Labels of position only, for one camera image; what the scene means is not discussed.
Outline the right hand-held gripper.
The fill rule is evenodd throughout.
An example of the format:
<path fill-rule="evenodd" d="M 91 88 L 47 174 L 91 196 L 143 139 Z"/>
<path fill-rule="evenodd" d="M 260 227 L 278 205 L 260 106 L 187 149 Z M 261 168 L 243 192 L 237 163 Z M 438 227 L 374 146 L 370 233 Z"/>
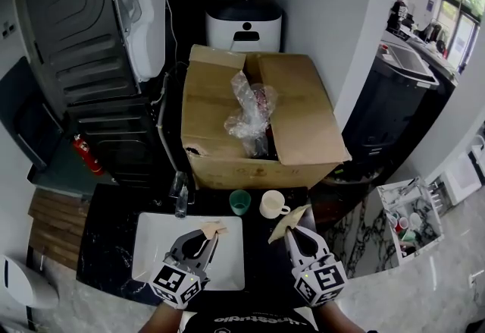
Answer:
<path fill-rule="evenodd" d="M 330 253 L 325 239 L 313 230 L 297 225 L 285 230 L 284 242 L 294 267 L 294 288 L 306 304 L 316 307 L 334 300 L 348 284 L 348 278 L 343 264 Z M 319 260 L 303 267 L 304 257 Z"/>

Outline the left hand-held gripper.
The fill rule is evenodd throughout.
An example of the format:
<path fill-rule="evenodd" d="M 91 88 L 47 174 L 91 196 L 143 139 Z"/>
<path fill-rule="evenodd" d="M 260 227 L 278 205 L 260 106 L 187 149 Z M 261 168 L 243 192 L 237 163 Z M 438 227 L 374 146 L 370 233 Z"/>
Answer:
<path fill-rule="evenodd" d="M 218 232 L 208 239 L 200 229 L 178 237 L 149 279 L 152 292 L 174 309 L 187 308 L 210 281 L 205 270 L 218 241 Z"/>

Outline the wooden item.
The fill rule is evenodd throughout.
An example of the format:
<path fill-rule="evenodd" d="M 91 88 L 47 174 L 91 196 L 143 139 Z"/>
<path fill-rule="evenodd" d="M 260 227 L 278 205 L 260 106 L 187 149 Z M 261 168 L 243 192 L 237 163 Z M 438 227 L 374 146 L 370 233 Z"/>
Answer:
<path fill-rule="evenodd" d="M 227 227 L 222 221 L 207 221 L 201 223 L 200 229 L 207 240 L 214 238 L 216 234 L 226 234 Z"/>
<path fill-rule="evenodd" d="M 296 209 L 292 210 L 288 214 L 286 214 L 277 224 L 275 229 L 273 230 L 271 236 L 268 239 L 268 243 L 271 244 L 280 238 L 283 238 L 286 229 L 291 228 L 294 229 L 295 226 L 299 223 L 301 217 L 305 214 L 306 210 L 311 207 L 310 204 L 299 206 Z"/>

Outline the white mug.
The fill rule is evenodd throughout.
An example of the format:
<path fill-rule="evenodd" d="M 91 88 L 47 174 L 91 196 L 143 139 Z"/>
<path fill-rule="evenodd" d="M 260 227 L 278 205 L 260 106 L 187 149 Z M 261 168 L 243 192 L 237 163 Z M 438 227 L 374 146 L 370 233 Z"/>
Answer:
<path fill-rule="evenodd" d="M 277 190 L 268 190 L 262 197 L 259 211 L 264 218 L 274 219 L 280 215 L 287 215 L 291 208 L 285 204 L 284 195 Z"/>

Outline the person's left forearm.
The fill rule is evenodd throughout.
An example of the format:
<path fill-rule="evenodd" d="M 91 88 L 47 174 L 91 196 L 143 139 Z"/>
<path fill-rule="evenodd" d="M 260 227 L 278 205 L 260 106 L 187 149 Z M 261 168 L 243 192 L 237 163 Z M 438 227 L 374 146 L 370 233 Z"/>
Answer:
<path fill-rule="evenodd" d="M 177 333 L 183 310 L 162 302 L 138 333 Z"/>

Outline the white rectangular sink basin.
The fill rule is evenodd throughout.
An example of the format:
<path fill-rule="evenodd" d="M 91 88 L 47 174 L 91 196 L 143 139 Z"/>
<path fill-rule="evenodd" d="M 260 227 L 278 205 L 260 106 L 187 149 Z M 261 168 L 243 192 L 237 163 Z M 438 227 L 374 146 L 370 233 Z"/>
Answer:
<path fill-rule="evenodd" d="M 227 232 L 218 238 L 213 259 L 205 272 L 208 291 L 241 291 L 245 287 L 243 224 L 236 216 L 187 216 L 143 212 L 139 215 L 133 251 L 132 278 L 147 282 L 154 265 L 161 263 L 175 240 L 200 229 L 206 222 L 219 221 Z"/>

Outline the chrome faucet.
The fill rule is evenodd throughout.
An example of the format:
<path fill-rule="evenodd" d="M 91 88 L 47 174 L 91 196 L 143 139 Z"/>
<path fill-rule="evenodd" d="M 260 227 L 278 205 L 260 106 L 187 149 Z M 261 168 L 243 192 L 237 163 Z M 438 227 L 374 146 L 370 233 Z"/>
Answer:
<path fill-rule="evenodd" d="M 194 194 L 189 191 L 189 178 L 185 172 L 175 172 L 168 196 L 174 199 L 175 217 L 185 218 L 189 204 L 194 203 Z"/>

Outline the black marble vanity stand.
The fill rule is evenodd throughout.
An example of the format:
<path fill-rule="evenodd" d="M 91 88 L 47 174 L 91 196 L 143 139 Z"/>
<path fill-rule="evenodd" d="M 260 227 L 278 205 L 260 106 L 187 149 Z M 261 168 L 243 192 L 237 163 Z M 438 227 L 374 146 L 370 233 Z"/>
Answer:
<path fill-rule="evenodd" d="M 204 290 L 190 301 L 193 312 L 210 306 L 244 306 L 251 302 L 268 308 L 297 308 L 305 305 L 294 288 L 292 265 L 284 243 L 268 243 L 275 219 L 263 218 L 259 205 L 263 190 L 250 190 L 249 210 L 242 216 L 245 287 L 242 291 Z M 170 222 L 174 202 L 156 200 L 151 190 L 100 184 L 91 199 L 77 263 L 77 280 L 116 297 L 156 306 L 149 286 L 133 279 L 136 228 L 142 212 L 162 213 Z"/>

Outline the brown cardboard box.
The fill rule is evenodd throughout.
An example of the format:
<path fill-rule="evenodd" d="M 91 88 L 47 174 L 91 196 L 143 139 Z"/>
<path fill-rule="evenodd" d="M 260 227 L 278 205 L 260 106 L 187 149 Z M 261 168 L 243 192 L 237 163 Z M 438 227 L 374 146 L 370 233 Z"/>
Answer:
<path fill-rule="evenodd" d="M 277 160 L 252 159 L 224 122 L 239 109 L 231 79 L 271 86 Z M 217 190 L 313 187 L 349 161 L 333 107 L 307 55 L 231 52 L 194 45 L 183 89 L 181 140 L 200 187 Z"/>

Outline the clear plastic bubble wrap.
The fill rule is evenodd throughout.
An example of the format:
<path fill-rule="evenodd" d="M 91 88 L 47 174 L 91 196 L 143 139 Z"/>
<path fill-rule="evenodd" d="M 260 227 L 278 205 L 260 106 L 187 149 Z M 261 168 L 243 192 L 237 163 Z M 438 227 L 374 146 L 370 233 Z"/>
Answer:
<path fill-rule="evenodd" d="M 277 104 L 277 92 L 262 83 L 250 84 L 243 71 L 230 81 L 239 108 L 224 122 L 224 128 L 232 137 L 241 141 L 246 155 L 262 159 L 269 154 L 266 131 Z"/>

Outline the red fire extinguisher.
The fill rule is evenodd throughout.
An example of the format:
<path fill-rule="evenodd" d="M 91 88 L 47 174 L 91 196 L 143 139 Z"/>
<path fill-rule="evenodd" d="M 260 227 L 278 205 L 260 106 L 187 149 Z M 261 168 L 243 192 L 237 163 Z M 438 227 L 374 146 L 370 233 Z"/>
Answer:
<path fill-rule="evenodd" d="M 104 168 L 99 160 L 92 154 L 88 143 L 80 134 L 74 135 L 73 145 L 81 159 L 86 163 L 89 170 L 95 175 L 103 175 Z"/>

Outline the wooden pallet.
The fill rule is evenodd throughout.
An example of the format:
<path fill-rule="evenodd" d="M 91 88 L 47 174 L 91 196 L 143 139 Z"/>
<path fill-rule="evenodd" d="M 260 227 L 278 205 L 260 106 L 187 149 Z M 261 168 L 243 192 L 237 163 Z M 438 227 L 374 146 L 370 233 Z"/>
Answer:
<path fill-rule="evenodd" d="M 29 246 L 76 270 L 90 202 L 37 188 L 28 215 L 33 220 Z"/>

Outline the white rounded bin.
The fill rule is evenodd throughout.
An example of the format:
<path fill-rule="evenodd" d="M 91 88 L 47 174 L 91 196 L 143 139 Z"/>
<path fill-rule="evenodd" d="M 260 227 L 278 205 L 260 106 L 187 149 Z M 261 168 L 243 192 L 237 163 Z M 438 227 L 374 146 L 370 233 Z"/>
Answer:
<path fill-rule="evenodd" d="M 54 309 L 58 292 L 39 273 L 6 255 L 0 256 L 0 279 L 20 304 L 33 309 Z"/>

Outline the dark grey leaning panel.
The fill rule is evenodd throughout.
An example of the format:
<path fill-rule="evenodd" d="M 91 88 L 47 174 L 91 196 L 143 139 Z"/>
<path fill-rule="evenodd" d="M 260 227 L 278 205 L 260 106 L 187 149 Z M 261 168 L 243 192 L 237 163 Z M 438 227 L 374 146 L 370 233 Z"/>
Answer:
<path fill-rule="evenodd" d="M 0 79 L 0 123 L 37 169 L 47 169 L 64 130 L 25 57 Z"/>

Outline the white appliance with black lid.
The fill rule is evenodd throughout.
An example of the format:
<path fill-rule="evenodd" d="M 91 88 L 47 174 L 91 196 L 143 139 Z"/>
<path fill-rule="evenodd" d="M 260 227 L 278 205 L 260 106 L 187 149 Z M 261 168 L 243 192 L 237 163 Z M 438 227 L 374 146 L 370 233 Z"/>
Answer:
<path fill-rule="evenodd" d="M 213 0 L 205 11 L 206 42 L 235 52 L 279 52 L 282 19 L 275 0 Z"/>

